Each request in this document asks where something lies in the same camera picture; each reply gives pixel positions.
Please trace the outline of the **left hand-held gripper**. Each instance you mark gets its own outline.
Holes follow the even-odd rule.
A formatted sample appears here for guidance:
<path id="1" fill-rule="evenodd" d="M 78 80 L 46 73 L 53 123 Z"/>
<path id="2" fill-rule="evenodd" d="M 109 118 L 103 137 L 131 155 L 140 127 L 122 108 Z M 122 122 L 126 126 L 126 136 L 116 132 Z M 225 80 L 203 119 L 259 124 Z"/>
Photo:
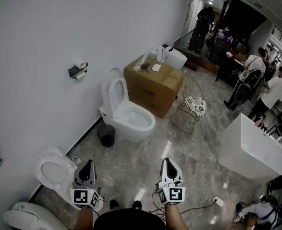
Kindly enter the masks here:
<path id="1" fill-rule="evenodd" d="M 74 172 L 71 201 L 79 208 L 101 209 L 101 188 L 96 184 L 96 168 L 93 160 L 83 161 Z"/>

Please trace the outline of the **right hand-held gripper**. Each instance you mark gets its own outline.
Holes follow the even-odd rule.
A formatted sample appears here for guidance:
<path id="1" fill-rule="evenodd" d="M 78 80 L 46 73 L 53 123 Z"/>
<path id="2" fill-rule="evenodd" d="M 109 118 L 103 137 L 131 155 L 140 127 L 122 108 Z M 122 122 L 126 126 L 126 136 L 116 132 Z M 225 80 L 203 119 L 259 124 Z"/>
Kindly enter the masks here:
<path id="1" fill-rule="evenodd" d="M 157 193 L 161 203 L 170 206 L 184 202 L 186 188 L 178 165 L 169 158 L 164 158 L 161 164 L 160 176 L 161 182 L 158 183 Z"/>

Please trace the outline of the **person's left forearm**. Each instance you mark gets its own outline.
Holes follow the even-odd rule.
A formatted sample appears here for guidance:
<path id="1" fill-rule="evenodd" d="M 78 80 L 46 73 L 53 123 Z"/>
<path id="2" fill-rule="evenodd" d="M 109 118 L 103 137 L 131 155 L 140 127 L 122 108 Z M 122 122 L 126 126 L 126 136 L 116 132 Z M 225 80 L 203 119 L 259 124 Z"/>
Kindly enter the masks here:
<path id="1" fill-rule="evenodd" d="M 74 230 L 93 230 L 93 210 L 91 208 L 80 210 Z"/>

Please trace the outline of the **person's right forearm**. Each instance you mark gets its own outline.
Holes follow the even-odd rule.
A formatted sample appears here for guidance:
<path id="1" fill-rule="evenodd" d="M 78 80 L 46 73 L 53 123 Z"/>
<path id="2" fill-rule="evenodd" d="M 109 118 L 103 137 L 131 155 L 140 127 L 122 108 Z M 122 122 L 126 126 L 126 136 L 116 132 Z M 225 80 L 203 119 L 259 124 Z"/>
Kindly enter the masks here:
<path id="1" fill-rule="evenodd" d="M 176 205 L 165 208 L 165 221 L 169 230 L 188 230 Z"/>

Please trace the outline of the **white toilet with tank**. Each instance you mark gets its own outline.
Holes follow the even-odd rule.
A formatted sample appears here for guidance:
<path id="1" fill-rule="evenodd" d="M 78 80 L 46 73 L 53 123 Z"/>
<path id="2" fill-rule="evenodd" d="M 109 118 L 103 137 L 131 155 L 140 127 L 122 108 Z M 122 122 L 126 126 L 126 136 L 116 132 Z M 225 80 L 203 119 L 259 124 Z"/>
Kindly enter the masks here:
<path id="1" fill-rule="evenodd" d="M 77 166 L 55 147 L 47 148 L 34 162 L 34 174 L 45 187 L 54 190 L 71 206 L 80 210 L 71 201 L 71 189 Z"/>

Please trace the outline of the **white toilet with raised lid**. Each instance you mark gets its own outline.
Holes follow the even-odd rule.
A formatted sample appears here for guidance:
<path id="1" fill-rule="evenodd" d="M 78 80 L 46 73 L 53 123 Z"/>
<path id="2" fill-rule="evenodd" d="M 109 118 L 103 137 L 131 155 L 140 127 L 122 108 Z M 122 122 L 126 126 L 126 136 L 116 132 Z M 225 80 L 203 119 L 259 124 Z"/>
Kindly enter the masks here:
<path id="1" fill-rule="evenodd" d="M 153 131 L 156 119 L 145 108 L 129 100 L 126 80 L 118 68 L 112 68 L 101 80 L 103 104 L 99 107 L 105 124 L 116 135 L 133 142 L 146 139 Z"/>

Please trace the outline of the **white rounded smart toilet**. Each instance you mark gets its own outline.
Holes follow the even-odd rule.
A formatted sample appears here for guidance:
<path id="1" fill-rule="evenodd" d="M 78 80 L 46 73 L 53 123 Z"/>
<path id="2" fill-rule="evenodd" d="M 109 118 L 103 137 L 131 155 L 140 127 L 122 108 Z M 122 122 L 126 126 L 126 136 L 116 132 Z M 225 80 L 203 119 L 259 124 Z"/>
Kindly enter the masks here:
<path id="1" fill-rule="evenodd" d="M 19 230 L 68 230 L 49 210 L 28 202 L 15 203 L 3 213 L 3 220 Z"/>

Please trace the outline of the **white boxy smart toilet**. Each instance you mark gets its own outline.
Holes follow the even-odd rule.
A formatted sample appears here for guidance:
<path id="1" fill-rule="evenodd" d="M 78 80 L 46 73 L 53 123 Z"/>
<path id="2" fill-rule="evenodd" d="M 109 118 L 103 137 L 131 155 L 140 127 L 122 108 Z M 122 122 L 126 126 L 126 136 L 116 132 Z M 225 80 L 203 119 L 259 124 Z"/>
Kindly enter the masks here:
<path id="1" fill-rule="evenodd" d="M 160 46 L 148 54 L 148 57 L 181 70 L 188 58 L 170 46 Z"/>

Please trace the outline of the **person's left black shoe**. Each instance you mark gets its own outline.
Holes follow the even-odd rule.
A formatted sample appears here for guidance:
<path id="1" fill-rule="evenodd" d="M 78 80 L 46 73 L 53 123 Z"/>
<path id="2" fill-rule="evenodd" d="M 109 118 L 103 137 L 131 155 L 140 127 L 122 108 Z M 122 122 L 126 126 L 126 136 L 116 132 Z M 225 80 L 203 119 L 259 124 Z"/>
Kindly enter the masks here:
<path id="1" fill-rule="evenodd" d="M 114 199 L 110 201 L 109 206 L 111 211 L 121 210 L 119 203 Z"/>

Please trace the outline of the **black mesh waste bin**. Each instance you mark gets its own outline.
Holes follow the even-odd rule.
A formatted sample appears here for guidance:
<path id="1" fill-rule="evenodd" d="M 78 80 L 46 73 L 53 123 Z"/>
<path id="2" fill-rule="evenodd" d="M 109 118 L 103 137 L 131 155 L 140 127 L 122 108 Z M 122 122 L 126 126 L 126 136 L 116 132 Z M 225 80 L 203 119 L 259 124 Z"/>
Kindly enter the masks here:
<path id="1" fill-rule="evenodd" d="M 104 147 L 112 147 L 115 142 L 115 129 L 111 125 L 102 125 L 97 130 L 97 136 Z"/>

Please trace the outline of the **person's black shirt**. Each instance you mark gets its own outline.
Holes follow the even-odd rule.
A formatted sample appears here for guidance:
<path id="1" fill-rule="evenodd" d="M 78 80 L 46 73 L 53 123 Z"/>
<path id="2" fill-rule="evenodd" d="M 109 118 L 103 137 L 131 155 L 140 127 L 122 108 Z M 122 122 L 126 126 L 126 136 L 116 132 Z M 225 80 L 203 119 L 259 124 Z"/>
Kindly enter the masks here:
<path id="1" fill-rule="evenodd" d="M 102 214 L 93 230 L 168 230 L 162 219 L 149 212 L 126 208 Z"/>

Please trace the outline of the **floral seat cushion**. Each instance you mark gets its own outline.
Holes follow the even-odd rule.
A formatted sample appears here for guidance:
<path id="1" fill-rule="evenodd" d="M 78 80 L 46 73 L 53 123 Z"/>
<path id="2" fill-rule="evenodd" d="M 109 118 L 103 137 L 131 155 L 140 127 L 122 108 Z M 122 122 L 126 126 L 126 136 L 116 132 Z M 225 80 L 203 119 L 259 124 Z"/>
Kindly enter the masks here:
<path id="1" fill-rule="evenodd" d="M 193 111 L 197 116 L 204 117 L 207 110 L 207 104 L 204 99 L 197 96 L 189 96 L 184 100 L 186 107 Z"/>

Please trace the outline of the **large brown cardboard box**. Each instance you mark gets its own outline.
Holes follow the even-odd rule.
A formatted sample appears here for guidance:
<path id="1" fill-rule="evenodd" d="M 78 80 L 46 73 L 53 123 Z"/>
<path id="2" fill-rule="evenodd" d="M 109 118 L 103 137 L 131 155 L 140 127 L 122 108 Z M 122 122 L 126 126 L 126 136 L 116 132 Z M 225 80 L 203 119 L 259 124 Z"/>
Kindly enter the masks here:
<path id="1" fill-rule="evenodd" d="M 146 59 L 151 67 L 160 65 L 158 71 L 133 68 L 139 60 L 126 66 L 123 75 L 126 80 L 129 100 L 150 111 L 153 115 L 164 118 L 171 108 L 184 80 L 184 73 L 154 59 Z"/>

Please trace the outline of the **dark wooden cabinet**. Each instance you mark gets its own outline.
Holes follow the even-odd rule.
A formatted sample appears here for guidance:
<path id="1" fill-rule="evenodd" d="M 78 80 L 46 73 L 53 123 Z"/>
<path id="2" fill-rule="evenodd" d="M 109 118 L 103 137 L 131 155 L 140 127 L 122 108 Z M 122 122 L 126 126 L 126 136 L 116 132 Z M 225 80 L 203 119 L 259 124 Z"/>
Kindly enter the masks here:
<path id="1" fill-rule="evenodd" d="M 231 44 L 222 38 L 216 38 L 213 47 L 210 50 L 208 60 L 220 65 L 222 61 L 226 58 L 226 52 L 231 48 Z"/>

